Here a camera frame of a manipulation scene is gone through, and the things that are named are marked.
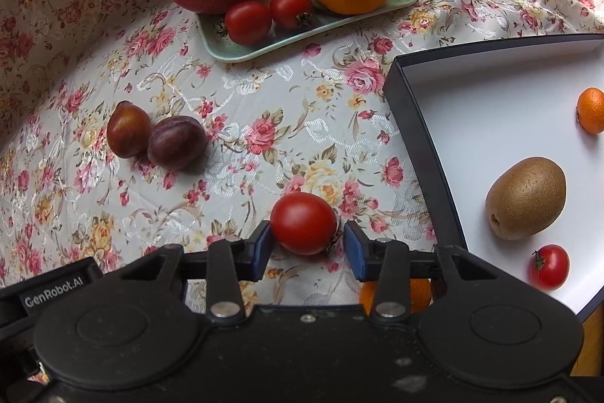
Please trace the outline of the pale green tray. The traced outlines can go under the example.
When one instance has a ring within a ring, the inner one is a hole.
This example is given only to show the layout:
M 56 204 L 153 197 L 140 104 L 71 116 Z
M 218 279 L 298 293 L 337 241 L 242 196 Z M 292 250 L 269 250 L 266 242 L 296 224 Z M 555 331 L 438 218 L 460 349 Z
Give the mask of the pale green tray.
M 312 0 L 315 4 L 314 18 L 311 25 L 298 31 L 273 26 L 269 34 L 257 45 L 248 47 L 237 45 L 226 33 L 223 15 L 197 16 L 197 26 L 207 52 L 216 60 L 225 63 L 239 63 L 252 60 L 279 48 L 300 42 L 316 35 L 329 32 L 332 29 L 342 28 L 354 22 L 371 19 L 374 16 L 386 14 L 395 10 L 410 7 L 418 0 L 387 0 L 384 6 L 370 13 L 356 16 L 339 16 L 326 11 L 322 5 Z

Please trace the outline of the red cherry tomato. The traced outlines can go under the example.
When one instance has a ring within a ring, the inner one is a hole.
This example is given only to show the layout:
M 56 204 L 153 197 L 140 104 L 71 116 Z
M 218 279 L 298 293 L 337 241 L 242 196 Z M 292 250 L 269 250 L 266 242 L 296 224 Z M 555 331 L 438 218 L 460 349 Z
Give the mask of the red cherry tomato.
M 280 198 L 270 213 L 274 239 L 286 250 L 312 256 L 326 250 L 336 235 L 338 221 L 332 207 L 307 192 L 293 192 Z

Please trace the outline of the cherry tomato on tray left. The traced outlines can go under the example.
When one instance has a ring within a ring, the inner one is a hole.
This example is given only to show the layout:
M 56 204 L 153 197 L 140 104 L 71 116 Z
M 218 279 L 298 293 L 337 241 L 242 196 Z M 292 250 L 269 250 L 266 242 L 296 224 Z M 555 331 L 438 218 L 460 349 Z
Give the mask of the cherry tomato on tray left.
M 272 17 L 267 6 L 258 1 L 234 5 L 224 19 L 229 38 L 237 45 L 252 46 L 271 30 Z

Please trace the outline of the dark purple plum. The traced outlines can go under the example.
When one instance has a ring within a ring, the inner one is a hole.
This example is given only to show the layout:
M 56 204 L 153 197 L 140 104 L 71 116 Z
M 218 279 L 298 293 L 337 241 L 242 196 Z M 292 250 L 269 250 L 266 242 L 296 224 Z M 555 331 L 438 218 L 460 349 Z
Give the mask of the dark purple plum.
M 165 170 L 178 171 L 201 156 L 206 133 L 194 117 L 166 117 L 151 129 L 148 140 L 149 161 Z

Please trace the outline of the floral tablecloth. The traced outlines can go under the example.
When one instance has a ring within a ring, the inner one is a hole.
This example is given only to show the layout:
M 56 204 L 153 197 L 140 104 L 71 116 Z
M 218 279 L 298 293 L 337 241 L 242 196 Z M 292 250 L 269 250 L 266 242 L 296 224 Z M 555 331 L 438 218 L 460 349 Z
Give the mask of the floral tablecloth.
M 1 0 L 1 282 L 86 257 L 117 269 L 168 242 L 247 235 L 284 193 L 321 196 L 371 237 L 435 234 L 383 97 L 397 55 L 603 26 L 603 0 L 419 0 L 240 65 L 170 0 Z M 199 120 L 178 171 L 121 159 L 106 127 L 130 101 Z

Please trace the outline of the reddish brown plum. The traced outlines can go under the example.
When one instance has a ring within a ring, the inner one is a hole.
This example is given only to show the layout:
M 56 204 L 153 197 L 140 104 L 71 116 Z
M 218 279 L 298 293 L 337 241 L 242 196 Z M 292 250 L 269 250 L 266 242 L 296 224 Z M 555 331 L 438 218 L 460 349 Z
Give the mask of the reddish brown plum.
M 106 140 L 112 152 L 121 159 L 130 159 L 148 148 L 151 119 L 130 101 L 121 101 L 108 121 Z

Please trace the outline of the black box white inside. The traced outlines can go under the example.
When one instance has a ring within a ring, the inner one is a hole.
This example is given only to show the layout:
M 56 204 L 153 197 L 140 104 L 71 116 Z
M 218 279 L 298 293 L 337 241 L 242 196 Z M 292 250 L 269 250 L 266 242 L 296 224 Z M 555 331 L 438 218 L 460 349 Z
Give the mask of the black box white inside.
M 534 250 L 558 244 L 570 271 L 554 297 L 581 319 L 603 299 L 603 139 L 582 129 L 575 107 L 602 84 L 602 37 L 560 35 L 401 55 L 384 86 L 437 240 L 519 279 Z M 486 194 L 531 156 L 563 170 L 565 207 L 545 231 L 506 241 L 488 225 Z

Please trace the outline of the cherry tomato on tray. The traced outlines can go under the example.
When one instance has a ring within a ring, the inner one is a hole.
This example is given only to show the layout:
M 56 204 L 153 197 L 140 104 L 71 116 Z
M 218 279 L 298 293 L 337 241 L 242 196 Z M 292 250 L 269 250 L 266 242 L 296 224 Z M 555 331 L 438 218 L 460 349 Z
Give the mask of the cherry tomato on tray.
M 271 16 L 282 29 L 302 29 L 313 19 L 311 0 L 270 0 Z
M 267 6 L 258 1 L 234 5 L 224 19 L 229 38 L 237 45 L 252 46 L 271 30 L 272 17 Z

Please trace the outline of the small tangerine in box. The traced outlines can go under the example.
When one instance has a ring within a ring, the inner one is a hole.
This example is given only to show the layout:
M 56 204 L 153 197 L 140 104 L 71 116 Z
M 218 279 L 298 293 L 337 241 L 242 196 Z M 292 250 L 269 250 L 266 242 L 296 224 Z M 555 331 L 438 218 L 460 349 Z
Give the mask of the small tangerine in box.
M 590 87 L 581 92 L 576 104 L 578 123 L 588 133 L 598 135 L 604 131 L 604 92 Z

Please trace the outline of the tangerine under gripper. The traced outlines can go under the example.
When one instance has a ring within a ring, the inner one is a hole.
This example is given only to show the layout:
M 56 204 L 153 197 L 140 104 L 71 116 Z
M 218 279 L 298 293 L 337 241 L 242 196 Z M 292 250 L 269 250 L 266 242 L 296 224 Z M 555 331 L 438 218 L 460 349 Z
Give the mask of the tangerine under gripper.
M 378 282 L 367 281 L 361 286 L 359 303 L 365 313 L 371 312 Z M 432 287 L 429 279 L 410 279 L 410 312 L 419 313 L 426 310 L 432 302 Z

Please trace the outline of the cherry tomato in box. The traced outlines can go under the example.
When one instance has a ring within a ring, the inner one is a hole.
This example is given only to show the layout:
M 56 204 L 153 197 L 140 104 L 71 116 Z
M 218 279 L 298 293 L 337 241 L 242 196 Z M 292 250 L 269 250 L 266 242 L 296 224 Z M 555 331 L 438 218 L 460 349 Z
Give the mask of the cherry tomato in box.
M 547 244 L 531 256 L 528 275 L 538 289 L 554 290 L 564 285 L 570 270 L 567 251 L 558 244 Z

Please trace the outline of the cherry tomato on tray right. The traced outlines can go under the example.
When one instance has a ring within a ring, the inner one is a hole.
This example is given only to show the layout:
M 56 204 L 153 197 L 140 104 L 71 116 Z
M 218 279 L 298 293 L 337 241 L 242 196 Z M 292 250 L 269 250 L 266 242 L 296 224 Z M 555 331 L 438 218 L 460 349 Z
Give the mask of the cherry tomato on tray right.
M 311 0 L 270 0 L 271 16 L 282 29 L 302 29 L 313 19 Z

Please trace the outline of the brown kiwi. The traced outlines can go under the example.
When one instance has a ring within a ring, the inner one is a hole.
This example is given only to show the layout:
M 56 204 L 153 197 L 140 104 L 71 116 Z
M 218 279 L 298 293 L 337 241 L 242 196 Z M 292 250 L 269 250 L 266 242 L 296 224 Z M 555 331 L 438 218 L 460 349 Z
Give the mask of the brown kiwi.
M 488 224 L 501 239 L 524 240 L 558 219 L 566 194 L 565 174 L 552 159 L 522 159 L 489 189 L 485 198 Z

